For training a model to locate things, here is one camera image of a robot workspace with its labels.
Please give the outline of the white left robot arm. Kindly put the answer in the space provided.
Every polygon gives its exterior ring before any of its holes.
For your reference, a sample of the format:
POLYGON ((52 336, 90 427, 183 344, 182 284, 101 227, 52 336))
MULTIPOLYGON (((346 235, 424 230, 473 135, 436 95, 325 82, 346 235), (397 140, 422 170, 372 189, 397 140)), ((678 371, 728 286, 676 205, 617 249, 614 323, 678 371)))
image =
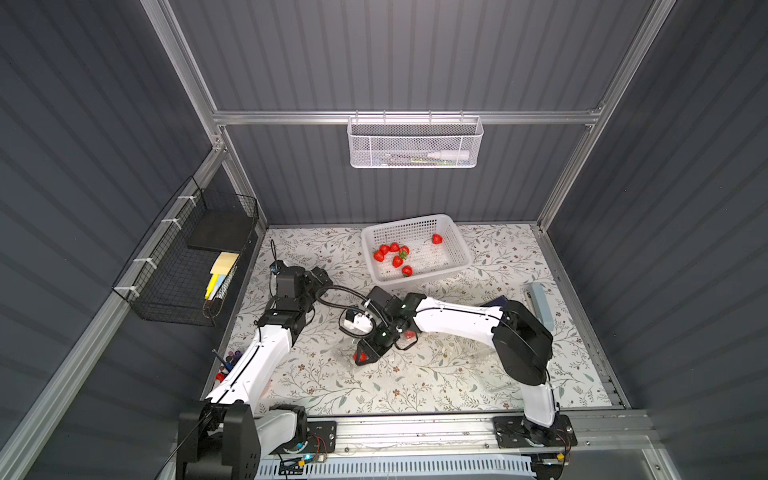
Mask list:
POLYGON ((307 445, 303 407, 279 405, 258 416, 258 403, 307 325, 318 291, 332 281, 319 267, 277 261, 271 270, 276 293, 256 322, 252 343, 204 400, 180 414, 177 479, 253 479, 264 456, 307 445))

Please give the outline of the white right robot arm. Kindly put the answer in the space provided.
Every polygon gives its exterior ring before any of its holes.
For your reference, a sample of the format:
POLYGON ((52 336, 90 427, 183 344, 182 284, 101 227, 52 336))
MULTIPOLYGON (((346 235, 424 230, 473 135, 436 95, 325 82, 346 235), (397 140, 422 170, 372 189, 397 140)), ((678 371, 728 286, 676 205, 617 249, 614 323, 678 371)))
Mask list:
POLYGON ((530 427, 549 429, 558 418, 548 373, 553 336, 519 301, 466 306, 419 293, 400 299, 376 287, 360 306, 343 314, 341 325, 363 335, 353 356, 359 366, 377 362, 409 332, 482 343, 495 350, 506 374, 521 385, 524 417, 530 427))

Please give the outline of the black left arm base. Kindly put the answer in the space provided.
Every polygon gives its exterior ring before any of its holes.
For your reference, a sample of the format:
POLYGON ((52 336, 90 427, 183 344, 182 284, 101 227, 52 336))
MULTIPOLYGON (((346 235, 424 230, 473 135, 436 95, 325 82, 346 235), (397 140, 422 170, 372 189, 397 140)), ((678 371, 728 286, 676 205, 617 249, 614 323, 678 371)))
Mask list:
POLYGON ((271 454, 329 454, 335 451, 337 439, 336 421, 310 420, 297 427, 296 435, 275 447, 271 454))

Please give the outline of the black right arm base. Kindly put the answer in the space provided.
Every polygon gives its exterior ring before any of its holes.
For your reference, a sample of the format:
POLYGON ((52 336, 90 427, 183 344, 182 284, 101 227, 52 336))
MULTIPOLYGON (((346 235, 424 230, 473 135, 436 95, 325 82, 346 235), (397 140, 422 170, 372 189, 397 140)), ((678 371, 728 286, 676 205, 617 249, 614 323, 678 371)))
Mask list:
POLYGON ((500 448, 563 448, 570 450, 578 439, 567 415, 555 414, 554 423, 543 427, 524 415, 502 415, 491 419, 500 448))

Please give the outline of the clear plastic clamshell container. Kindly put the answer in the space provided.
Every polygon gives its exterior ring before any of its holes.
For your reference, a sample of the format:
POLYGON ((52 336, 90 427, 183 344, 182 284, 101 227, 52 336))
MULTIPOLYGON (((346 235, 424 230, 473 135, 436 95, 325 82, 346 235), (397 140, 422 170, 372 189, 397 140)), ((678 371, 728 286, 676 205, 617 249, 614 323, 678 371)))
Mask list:
POLYGON ((395 346, 402 351, 406 351, 412 348, 419 340, 418 333, 413 330, 406 330, 402 332, 395 344, 395 346))

